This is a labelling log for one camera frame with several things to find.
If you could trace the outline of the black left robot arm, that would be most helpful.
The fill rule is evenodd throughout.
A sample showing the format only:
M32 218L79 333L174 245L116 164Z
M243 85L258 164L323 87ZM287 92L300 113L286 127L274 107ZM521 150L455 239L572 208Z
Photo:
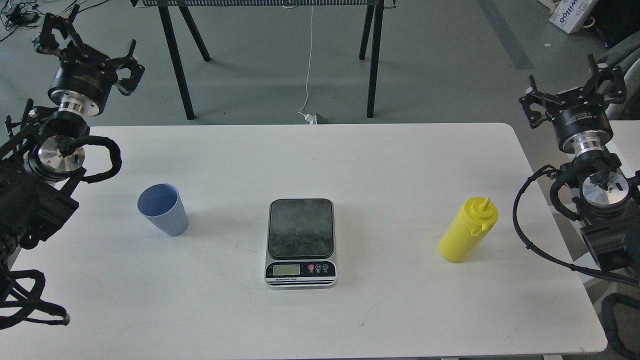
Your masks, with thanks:
M61 14L47 13L34 48L59 60L48 90L52 107L28 99L22 118L7 116L7 142L1 146L0 240L1 308L6 330L21 322L68 325L61 305L42 299L45 275L37 269L10 269L9 260L21 249L33 249L59 231L78 209L73 192L81 183L115 177L122 168L121 149L104 136L90 134L88 117L105 111L112 88L130 96L145 68L128 53L110 57L85 43L73 22L80 5Z

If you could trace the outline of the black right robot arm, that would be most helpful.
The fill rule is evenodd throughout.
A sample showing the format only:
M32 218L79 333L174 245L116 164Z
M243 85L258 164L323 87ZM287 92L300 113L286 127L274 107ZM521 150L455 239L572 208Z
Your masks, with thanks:
M599 63L588 55L589 79L584 85L555 95L538 89L530 75L530 87L518 102L530 128L551 123L558 149L573 155L556 168L537 169L515 196L512 223L528 250L570 271L639 287L639 174L626 177L622 162L606 146L614 136L606 109L626 101L627 88L619 66ZM536 246L521 229L518 207L526 189L538 178L553 178L549 198L563 217L580 223L579 235L596 268L559 260Z

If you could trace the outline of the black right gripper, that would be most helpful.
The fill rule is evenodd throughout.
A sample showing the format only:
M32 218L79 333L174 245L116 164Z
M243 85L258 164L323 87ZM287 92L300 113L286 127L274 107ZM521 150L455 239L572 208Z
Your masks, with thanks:
M627 90L622 69L597 63L593 54L587 55L590 77L580 88L576 99L562 99L539 91L534 75L528 76L529 88L519 98L519 104L531 129L551 122L558 149L577 154L587 138L606 145L613 138L613 130L606 116L606 107L626 100Z

